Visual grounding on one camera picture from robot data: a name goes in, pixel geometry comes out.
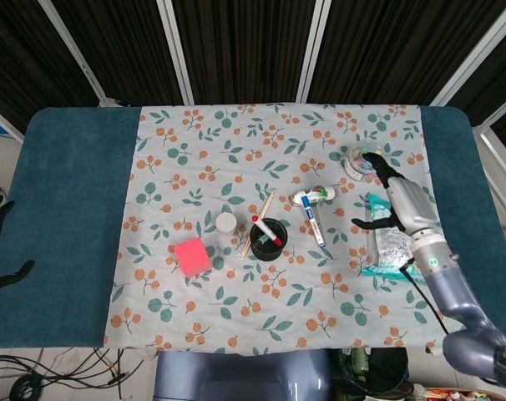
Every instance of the dark teal table mat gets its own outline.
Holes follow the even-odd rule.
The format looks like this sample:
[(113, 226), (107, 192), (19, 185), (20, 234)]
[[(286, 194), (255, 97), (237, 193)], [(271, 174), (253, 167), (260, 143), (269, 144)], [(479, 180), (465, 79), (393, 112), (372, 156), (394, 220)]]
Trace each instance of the dark teal table mat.
[[(28, 127), (0, 241), (0, 348), (100, 347), (140, 108), (45, 109)], [(506, 243), (466, 116), (422, 107), (444, 232), (506, 333)]]

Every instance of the green bottle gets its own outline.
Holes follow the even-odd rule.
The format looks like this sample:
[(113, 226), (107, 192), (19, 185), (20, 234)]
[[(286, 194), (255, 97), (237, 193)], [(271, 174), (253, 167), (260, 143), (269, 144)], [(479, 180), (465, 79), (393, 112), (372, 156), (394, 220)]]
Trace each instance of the green bottle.
[(360, 382), (367, 381), (368, 355), (364, 347), (352, 348), (352, 369)]

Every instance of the white label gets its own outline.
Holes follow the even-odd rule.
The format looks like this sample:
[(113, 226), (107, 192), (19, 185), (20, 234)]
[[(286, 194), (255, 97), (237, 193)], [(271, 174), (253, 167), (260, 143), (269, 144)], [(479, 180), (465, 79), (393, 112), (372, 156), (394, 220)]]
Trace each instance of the white label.
[(350, 164), (350, 159), (349, 157), (344, 161), (344, 167), (346, 168), (346, 172), (347, 174), (353, 178), (354, 180), (357, 180), (357, 181), (360, 181), (362, 180), (362, 174), (359, 173), (358, 171), (355, 171), (355, 169), (352, 167), (352, 165)]

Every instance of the cable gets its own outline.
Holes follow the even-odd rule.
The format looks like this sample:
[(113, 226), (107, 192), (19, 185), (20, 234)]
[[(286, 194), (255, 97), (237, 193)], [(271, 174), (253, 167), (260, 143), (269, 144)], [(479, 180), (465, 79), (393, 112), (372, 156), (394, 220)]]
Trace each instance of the cable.
[(36, 370), (39, 363), (42, 362), (43, 350), (44, 350), (44, 348), (39, 350), (38, 361), (36, 361), (36, 363), (34, 364), (33, 370)]
[(20, 376), (21, 376), (21, 374), (5, 374), (3, 376), (0, 376), (0, 379), (1, 378), (18, 378)]
[(18, 372), (28, 372), (28, 370), (18, 369), (18, 368), (11, 368), (9, 366), (2, 367), (2, 368), (0, 368), (0, 370), (15, 370), (15, 371), (18, 371)]
[(65, 355), (66, 353), (68, 353), (68, 352), (69, 352), (69, 351), (71, 351), (72, 349), (73, 349), (73, 347), (68, 348), (68, 349), (66, 349), (64, 352), (59, 353), (56, 357), (54, 357), (54, 359), (53, 359), (53, 363), (51, 364), (51, 367), (47, 369), (47, 372), (46, 372), (45, 374), (47, 374), (47, 373), (49, 373), (49, 372), (51, 371), (51, 369), (54, 367), (54, 364), (56, 363), (56, 360), (58, 359), (58, 357), (60, 357), (60, 356), (62, 356), (62, 355)]
[[(114, 376), (113, 367), (116, 364), (118, 364), (118, 365), (121, 364), (120, 361), (121, 361), (121, 357), (124, 353), (124, 350), (121, 350), (121, 351), (118, 350), (118, 359), (115, 362), (108, 364), (107, 369), (105, 369), (104, 371), (96, 373), (96, 374), (91, 374), (91, 375), (88, 375), (85, 377), (79, 376), (81, 373), (84, 373), (87, 370), (91, 369), (93, 366), (95, 366), (97, 363), (99, 363), (99, 361), (102, 361), (103, 363), (106, 364), (106, 362), (103, 360), (103, 358), (105, 358), (104, 355), (108, 351), (109, 350), (106, 350), (103, 355), (100, 355), (99, 350), (97, 348), (94, 348), (93, 352), (87, 358), (85, 358), (84, 361), (81, 364), (79, 364), (74, 369), (73, 372), (68, 373), (68, 374), (59, 374), (59, 373), (54, 372), (52, 370), (53, 366), (51, 366), (50, 368), (47, 368), (43, 364), (41, 364), (39, 361), (34, 361), (30, 358), (25, 358), (25, 357), (15, 357), (15, 356), (11, 356), (11, 355), (0, 355), (0, 362), (14, 363), (14, 364), (17, 364), (18, 366), (26, 369), (24, 371), (30, 372), (28, 375), (24, 375), (19, 378), (18, 386), (13, 391), (16, 394), (18, 394), (20, 396), (20, 398), (13, 398), (15, 400), (19, 400), (19, 399), (27, 400), (27, 399), (29, 399), (28, 397), (33, 396), (37, 391), (36, 386), (33, 386), (33, 384), (38, 381), (38, 378), (39, 378), (39, 382), (40, 382), (40, 386), (39, 386), (40, 391), (43, 388), (45, 388), (51, 384), (55, 384), (55, 383), (61, 384), (63, 386), (69, 387), (69, 388), (74, 388), (74, 389), (85, 389), (85, 388), (108, 389), (108, 388), (118, 387), (119, 396), (121, 397), (121, 389), (120, 389), (121, 383), (124, 383), (127, 379), (129, 379), (139, 369), (139, 367), (144, 362), (143, 360), (140, 361), (139, 364), (134, 368), (134, 370), (131, 373), (129, 373), (129, 372), (121, 373), (120, 369), (119, 369), (118, 374), (116, 374)], [(81, 369), (81, 367), (84, 364), (86, 364), (86, 362), (94, 354), (98, 356), (98, 360), (92, 365), (92, 367), (87, 368), (84, 371), (76, 373), (79, 369)], [(31, 363), (34, 363), (35, 368), (38, 368), (38, 367), (43, 368), (46, 370), (47, 373), (51, 373), (52, 375), (50, 375), (50, 376), (40, 375), (39, 373), (35, 372), (33, 370), (33, 368), (29, 364), (26, 364), (24, 361), (29, 361)], [(23, 371), (22, 369), (19, 369), (19, 368), (10, 368), (10, 369), (17, 370), (19, 372)], [(104, 374), (108, 371), (110, 371), (112, 373), (113, 378), (112, 378), (112, 380), (108, 381), (106, 384), (93, 385), (91, 383), (87, 383), (87, 382), (83, 381), (83, 379), (97, 377), (97, 376)], [(77, 384), (80, 384), (81, 387), (72, 386), (71, 384), (64, 383), (66, 381), (77, 382)]]
[[(117, 375), (117, 377), (119, 378), (120, 375), (121, 375), (121, 355), (119, 354), (119, 350), (118, 350), (118, 375)], [(121, 396), (121, 380), (118, 380), (118, 396), (119, 396), (119, 399), (123, 398)]]
[(479, 380), (481, 380), (482, 382), (485, 382), (486, 384), (490, 384), (491, 386), (502, 387), (500, 385), (500, 383), (495, 382), (494, 380), (489, 380), (487, 378), (479, 378)]
[(43, 392), (42, 377), (31, 372), (21, 376), (10, 389), (10, 401), (38, 401)]
[[(89, 358), (93, 355), (94, 353), (90, 354), (88, 358), (86, 358), (75, 370), (78, 370), (80, 369), (81, 366), (83, 366), (88, 360)], [(11, 356), (11, 355), (0, 355), (0, 362), (9, 362), (9, 363), (16, 363), (17, 365), (19, 366), (22, 366), (23, 368), (27, 369), (27, 371), (31, 371), (32, 369), (30, 368), (29, 365), (27, 365), (26, 363), (23, 363), (21, 362), (19, 359), (22, 359), (22, 360), (28, 360), (30, 362), (34, 362), (36, 363), (36, 361), (33, 361), (32, 359), (29, 359), (29, 358), (25, 358), (25, 357), (14, 357), (14, 356)], [(90, 370), (93, 366), (95, 366), (97, 363), (99, 363), (99, 360), (102, 360), (102, 357), (99, 357), (98, 361), (95, 362), (92, 366), (90, 366), (89, 368), (85, 369), (84, 371), (81, 371), (77, 374), (81, 374), (81, 373), (84, 373), (88, 370)], [(97, 377), (101, 374), (104, 374), (106, 372), (108, 372), (118, 361), (116, 361), (115, 363), (112, 363), (112, 365), (102, 371), (102, 372), (99, 372), (99, 373), (95, 373), (95, 374), (92, 374), (92, 375), (89, 375), (89, 376), (85, 376), (85, 377), (77, 377), (75, 378), (73, 372), (71, 373), (68, 373), (68, 374), (59, 374), (57, 372), (54, 372), (53, 370), (50, 370), (50, 372), (53, 374), (53, 376), (50, 376), (50, 377), (46, 377), (44, 376), (43, 378), (48, 380), (48, 381), (52, 381), (52, 382), (57, 382), (58, 380), (72, 380), (72, 381), (76, 381), (78, 383), (81, 383), (82, 385), (91, 385), (91, 384), (88, 384), (86, 382), (83, 381), (83, 379), (87, 379), (87, 378), (94, 378), (94, 377)], [(41, 368), (44, 368), (44, 369), (48, 369), (47, 367), (43, 366), (41, 363), (38, 364), (38, 366), (40, 366)]]
[(423, 293), (422, 289), (418, 286), (418, 284), (414, 281), (414, 279), (411, 277), (411, 275), (407, 272), (407, 268), (414, 263), (414, 257), (409, 259), (405, 262), (405, 264), (400, 267), (400, 272), (407, 278), (411, 284), (414, 285), (414, 287), (417, 289), (418, 293), (422, 296), (423, 300), (429, 305), (431, 308), (431, 311), (433, 312), (433, 315), (437, 318), (438, 324), (440, 324), (440, 327), (443, 328), (443, 331), (446, 333), (446, 335), (449, 334), (449, 331), (446, 329), (446, 326), (444, 326), (443, 321), (441, 320), (440, 316), (437, 313), (437, 310), (433, 306), (433, 304), (428, 300), (428, 297)]

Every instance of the floral tablecloth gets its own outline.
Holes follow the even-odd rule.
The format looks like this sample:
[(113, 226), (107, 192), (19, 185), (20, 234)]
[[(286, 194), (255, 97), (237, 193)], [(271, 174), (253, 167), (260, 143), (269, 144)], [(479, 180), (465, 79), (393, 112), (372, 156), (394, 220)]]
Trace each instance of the floral tablecloth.
[[(374, 177), (350, 179), (341, 162), (366, 139), (434, 204), (417, 106), (143, 108), (104, 345), (244, 355), (440, 345), (443, 332), (409, 283), (361, 274), (370, 261), (367, 233), (351, 218), (364, 218), (368, 192), (386, 194)], [(303, 208), (289, 201), (315, 185), (337, 192), (315, 207), (323, 249)], [(283, 255), (241, 260), (250, 216), (272, 189), (267, 216), (287, 227)], [(222, 211), (238, 219), (233, 236), (215, 229)], [(196, 236), (214, 268), (188, 279), (174, 245)]]

